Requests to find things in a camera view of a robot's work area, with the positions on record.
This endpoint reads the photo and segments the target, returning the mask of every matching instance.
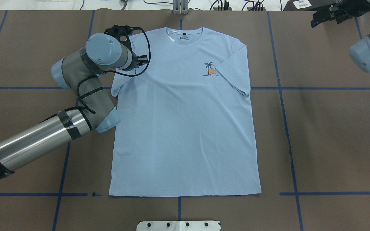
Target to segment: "t-shirt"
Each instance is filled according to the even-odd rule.
[[[260,193],[246,45],[208,28],[146,34],[148,69],[116,74],[111,89],[121,122],[109,195]],[[143,34],[130,39],[148,54]]]

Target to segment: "metal tube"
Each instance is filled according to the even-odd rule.
[[[66,113],[81,135],[90,131],[79,110]],[[71,136],[56,116],[0,142],[0,162],[16,171],[70,141]]]

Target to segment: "metal bracket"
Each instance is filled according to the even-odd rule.
[[[188,0],[173,0],[173,14],[188,14]]]
[[[220,221],[140,222],[137,231],[220,231]]]

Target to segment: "white paper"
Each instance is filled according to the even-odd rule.
[[[312,6],[308,0],[299,0],[299,1],[295,1],[294,2],[294,5],[297,9],[302,9],[302,8],[307,8],[307,7],[310,7]]]

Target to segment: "sleeve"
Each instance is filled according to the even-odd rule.
[[[232,50],[234,52],[231,56],[216,65],[215,70],[239,93],[249,96],[251,82],[249,79],[246,45],[237,41]]]

